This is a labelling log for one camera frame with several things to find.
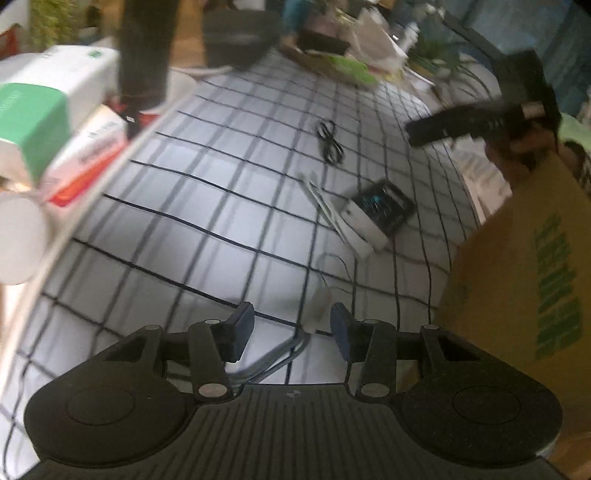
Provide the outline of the small black packet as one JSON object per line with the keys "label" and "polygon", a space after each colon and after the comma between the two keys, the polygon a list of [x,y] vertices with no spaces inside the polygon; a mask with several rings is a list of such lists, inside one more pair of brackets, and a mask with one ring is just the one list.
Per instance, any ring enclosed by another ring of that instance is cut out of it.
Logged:
{"label": "small black packet", "polygon": [[353,197],[353,203],[387,237],[393,237],[417,210],[415,203],[388,179],[367,186]]}

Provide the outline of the cardboard box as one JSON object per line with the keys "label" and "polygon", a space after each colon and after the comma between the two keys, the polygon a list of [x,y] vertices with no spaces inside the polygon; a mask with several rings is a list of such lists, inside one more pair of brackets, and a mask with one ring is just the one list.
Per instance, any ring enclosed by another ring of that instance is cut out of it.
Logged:
{"label": "cardboard box", "polygon": [[459,248],[436,321],[549,388],[552,462],[590,476],[590,200],[549,154]]}

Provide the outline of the white red flat box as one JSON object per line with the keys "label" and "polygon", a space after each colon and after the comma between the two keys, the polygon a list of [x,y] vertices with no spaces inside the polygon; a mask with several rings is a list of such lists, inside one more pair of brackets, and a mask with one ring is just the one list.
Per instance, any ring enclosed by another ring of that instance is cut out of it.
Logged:
{"label": "white red flat box", "polygon": [[42,202],[65,207],[82,195],[127,145],[127,124],[101,105],[45,169]]}

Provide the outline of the white orange pill bottle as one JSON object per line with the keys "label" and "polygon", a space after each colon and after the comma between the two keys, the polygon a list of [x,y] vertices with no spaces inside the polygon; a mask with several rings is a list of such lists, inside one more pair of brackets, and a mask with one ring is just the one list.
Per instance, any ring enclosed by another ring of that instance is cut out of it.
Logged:
{"label": "white orange pill bottle", "polygon": [[2,191],[0,207],[1,284],[18,285],[37,270],[51,227],[41,206],[28,196]]}

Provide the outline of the black thermos bottle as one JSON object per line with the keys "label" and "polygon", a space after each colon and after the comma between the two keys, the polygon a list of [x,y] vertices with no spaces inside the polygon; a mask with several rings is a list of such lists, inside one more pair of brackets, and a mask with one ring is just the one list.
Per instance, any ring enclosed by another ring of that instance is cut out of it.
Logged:
{"label": "black thermos bottle", "polygon": [[166,98],[178,1],[127,0],[119,35],[121,103],[138,111]]}

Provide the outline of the dark grey zipper case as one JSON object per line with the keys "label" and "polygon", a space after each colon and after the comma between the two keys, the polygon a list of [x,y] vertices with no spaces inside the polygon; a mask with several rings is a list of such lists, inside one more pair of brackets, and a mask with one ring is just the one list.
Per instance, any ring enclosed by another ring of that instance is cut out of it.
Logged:
{"label": "dark grey zipper case", "polygon": [[281,17],[266,10],[217,10],[204,15],[208,68],[249,69],[280,41]]}

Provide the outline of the green white tissue box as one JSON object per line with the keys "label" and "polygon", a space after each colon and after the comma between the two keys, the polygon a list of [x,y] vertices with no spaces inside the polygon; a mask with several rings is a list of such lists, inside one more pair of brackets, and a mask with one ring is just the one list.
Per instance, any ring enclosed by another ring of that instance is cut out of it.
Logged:
{"label": "green white tissue box", "polygon": [[55,45],[1,84],[1,176],[36,187],[76,130],[117,86],[119,52]]}

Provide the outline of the white plastic tray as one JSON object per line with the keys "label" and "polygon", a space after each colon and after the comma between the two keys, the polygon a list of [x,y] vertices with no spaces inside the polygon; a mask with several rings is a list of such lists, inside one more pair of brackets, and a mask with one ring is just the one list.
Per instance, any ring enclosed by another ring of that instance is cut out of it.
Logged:
{"label": "white plastic tray", "polygon": [[34,275],[20,285],[3,286],[1,288],[1,382],[5,383],[18,343],[23,335],[26,321],[40,295],[54,264],[59,259],[74,230],[84,218],[90,207],[98,200],[105,188],[113,181],[119,170],[131,159],[131,156],[147,145],[171,113],[193,92],[197,81],[190,76],[171,69],[168,73],[168,91],[166,101],[155,109],[155,119],[152,120],[131,141],[119,156],[113,160],[108,168],[97,180],[67,207],[57,207],[52,204],[45,208],[50,220],[48,247],[41,259]]}

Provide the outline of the wicker basket with snacks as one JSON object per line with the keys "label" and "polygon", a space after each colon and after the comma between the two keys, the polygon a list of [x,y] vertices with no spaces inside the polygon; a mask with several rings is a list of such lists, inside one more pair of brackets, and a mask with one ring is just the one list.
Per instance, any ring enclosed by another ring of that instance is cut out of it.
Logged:
{"label": "wicker basket with snacks", "polygon": [[296,34],[281,37],[280,53],[304,70],[363,90],[372,90],[378,86],[379,81],[365,63],[335,53],[301,50],[297,40]]}

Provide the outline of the black white checkered tablecloth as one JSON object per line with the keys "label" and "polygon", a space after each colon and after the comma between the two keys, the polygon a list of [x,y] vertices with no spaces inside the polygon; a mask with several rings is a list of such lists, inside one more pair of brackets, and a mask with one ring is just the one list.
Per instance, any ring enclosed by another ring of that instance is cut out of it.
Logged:
{"label": "black white checkered tablecloth", "polygon": [[[249,364],[315,318],[308,347],[270,376],[301,384],[352,373],[329,337],[332,302],[406,331],[431,322],[478,220],[446,147],[407,145],[405,123],[426,111],[394,85],[356,90],[276,52],[201,81],[90,208],[42,287],[1,398],[2,477],[37,461],[30,397],[143,326],[183,331],[250,302]],[[388,179],[417,211],[384,252],[358,260],[308,199],[311,174],[335,207]]]}

